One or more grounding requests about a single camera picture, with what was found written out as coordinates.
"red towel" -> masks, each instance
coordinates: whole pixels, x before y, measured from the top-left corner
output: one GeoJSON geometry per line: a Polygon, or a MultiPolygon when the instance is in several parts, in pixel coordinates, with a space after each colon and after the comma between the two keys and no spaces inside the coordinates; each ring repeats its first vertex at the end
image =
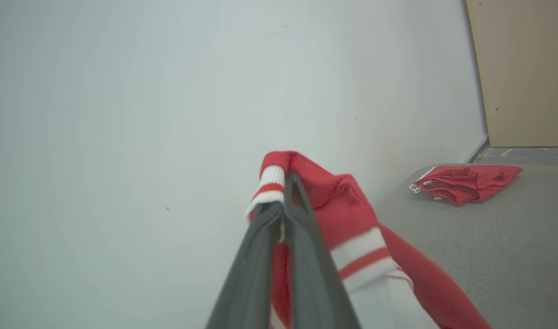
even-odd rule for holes
{"type": "MultiPolygon", "coordinates": [[[[285,173],[289,171],[303,182],[348,291],[398,271],[398,264],[413,280],[417,300],[441,328],[490,329],[443,270],[378,222],[352,175],[332,175],[297,152],[271,152],[262,163],[260,185],[247,214],[256,204],[283,202],[285,173]]],[[[273,251],[271,322],[275,316],[286,328],[291,323],[290,263],[288,246],[279,244],[273,251]]]]}
{"type": "Polygon", "coordinates": [[[513,166],[435,166],[409,189],[428,191],[432,198],[454,204],[481,202],[502,190],[521,171],[513,166]]]}

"red cloth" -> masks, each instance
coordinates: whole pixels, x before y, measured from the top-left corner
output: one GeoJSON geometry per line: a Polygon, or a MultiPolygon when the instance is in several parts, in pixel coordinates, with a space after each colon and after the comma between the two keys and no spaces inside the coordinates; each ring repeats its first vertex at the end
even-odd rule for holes
{"type": "Polygon", "coordinates": [[[521,171],[513,166],[437,166],[419,178],[413,190],[423,189],[432,198],[441,196],[454,204],[481,202],[508,185],[521,171]]]}
{"type": "MultiPolygon", "coordinates": [[[[372,206],[352,175],[332,175],[297,152],[271,152],[262,163],[261,185],[256,196],[264,192],[272,193],[269,192],[270,186],[279,186],[276,191],[282,192],[277,183],[263,182],[263,171],[273,165],[280,166],[285,173],[294,171],[300,176],[330,249],[338,248],[374,228],[382,232],[386,246],[340,269],[343,280],[350,273],[368,269],[368,265],[389,260],[392,255],[413,280],[417,300],[441,328],[491,329],[441,268],[378,222],[372,206]]],[[[288,246],[279,244],[273,252],[271,303],[285,327],[291,323],[290,264],[288,246]]]]}

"gray carpet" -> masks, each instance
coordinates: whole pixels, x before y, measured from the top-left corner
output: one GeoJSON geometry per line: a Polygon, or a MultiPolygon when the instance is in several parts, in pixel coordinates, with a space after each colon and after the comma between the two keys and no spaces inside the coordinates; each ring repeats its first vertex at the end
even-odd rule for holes
{"type": "Polygon", "coordinates": [[[558,167],[519,167],[504,190],[462,206],[410,191],[430,167],[423,168],[375,210],[440,265],[494,329],[558,329],[558,167]]]}
{"type": "Polygon", "coordinates": [[[487,148],[475,163],[558,166],[558,148],[487,148]]]}

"baseboard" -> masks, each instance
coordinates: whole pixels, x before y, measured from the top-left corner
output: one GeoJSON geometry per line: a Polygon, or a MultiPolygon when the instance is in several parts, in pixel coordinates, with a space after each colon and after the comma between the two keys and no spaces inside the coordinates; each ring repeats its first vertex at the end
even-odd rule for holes
{"type": "Polygon", "coordinates": [[[490,139],[488,139],[488,134],[484,135],[484,138],[482,139],[482,141],[480,142],[480,144],[478,144],[475,148],[472,149],[472,151],[469,153],[469,155],[463,159],[463,163],[473,163],[476,158],[482,153],[484,152],[484,150],[486,150],[486,148],[488,148],[490,146],[490,139]]]}

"wall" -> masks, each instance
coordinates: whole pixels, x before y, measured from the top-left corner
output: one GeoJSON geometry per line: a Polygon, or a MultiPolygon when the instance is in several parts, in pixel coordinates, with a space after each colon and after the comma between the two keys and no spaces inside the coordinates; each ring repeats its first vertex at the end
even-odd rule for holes
{"type": "Polygon", "coordinates": [[[378,200],[477,88],[453,0],[1,0],[0,329],[201,327],[266,152],[378,200]]]}

